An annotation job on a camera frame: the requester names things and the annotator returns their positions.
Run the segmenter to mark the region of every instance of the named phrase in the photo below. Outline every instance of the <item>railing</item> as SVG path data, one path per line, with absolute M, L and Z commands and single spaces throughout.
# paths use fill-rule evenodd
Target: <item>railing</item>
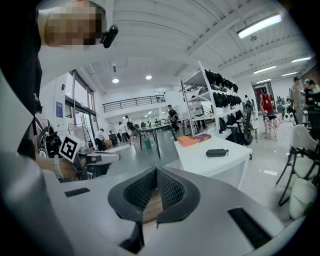
M 163 95 L 155 95 L 155 96 L 147 96 L 147 97 L 139 97 L 139 98 L 129 98 L 120 101 L 114 101 L 110 103 L 102 104 L 104 112 L 110 112 L 114 110 L 122 110 L 126 108 L 132 108 L 141 105 L 147 104 L 156 104 L 166 102 L 165 96 Z

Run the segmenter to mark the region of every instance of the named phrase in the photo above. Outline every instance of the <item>trash bin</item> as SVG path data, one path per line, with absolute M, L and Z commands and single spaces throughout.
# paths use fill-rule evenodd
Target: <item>trash bin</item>
M 150 150 L 151 149 L 151 142 L 150 142 L 150 139 L 146 139 L 144 141 L 144 144 L 145 144 L 145 147 Z
M 297 178 L 289 200 L 289 215 L 294 220 L 306 214 L 317 198 L 317 189 L 310 181 Z

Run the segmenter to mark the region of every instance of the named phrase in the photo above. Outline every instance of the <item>pole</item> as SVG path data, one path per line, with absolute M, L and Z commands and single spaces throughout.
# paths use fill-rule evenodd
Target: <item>pole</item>
M 199 66 L 200 66 L 202 75 L 203 75 L 203 77 L 204 77 L 204 80 L 205 80 L 205 83 L 206 83 L 206 87 L 208 88 L 208 92 L 209 92 L 209 95 L 210 95 L 210 100 L 211 100 L 211 103 L 212 103 L 212 105 L 213 105 L 213 110 L 214 110 L 213 118 L 214 118 L 214 120 L 215 120 L 215 128 L 216 128 L 217 134 L 219 134 L 219 116 L 218 116 L 218 113 L 217 113 L 216 102 L 215 102 L 215 99 L 214 99 L 214 92 L 213 92 L 213 90 L 211 89 L 211 86 L 210 86 L 209 80 L 208 80 L 208 78 L 207 78 L 205 69 L 204 69 L 204 67 L 202 66 L 202 63 L 200 62 L 200 60 L 198 61 L 198 63 L 199 63 Z
M 188 99 L 187 99 L 187 96 L 186 96 L 184 84 L 182 83 L 181 78 L 180 78 L 180 82 L 181 82 L 181 87 L 182 87 L 183 100 L 186 102 L 186 106 L 188 108 L 189 125 L 190 125 L 191 135 L 192 135 L 192 137 L 195 137 L 195 131 L 194 131 L 194 126 L 192 124 L 191 113 L 190 113 L 190 109 L 189 109 L 189 103 L 188 103 Z

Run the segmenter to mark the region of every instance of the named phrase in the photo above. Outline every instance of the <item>mesh pad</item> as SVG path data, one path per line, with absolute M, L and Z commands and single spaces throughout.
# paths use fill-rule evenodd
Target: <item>mesh pad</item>
M 163 210 L 180 202 L 185 194 L 182 184 L 162 171 L 157 171 L 157 187 L 160 190 Z
M 130 204 L 144 211 L 156 188 L 157 173 L 154 170 L 128 186 L 123 195 Z

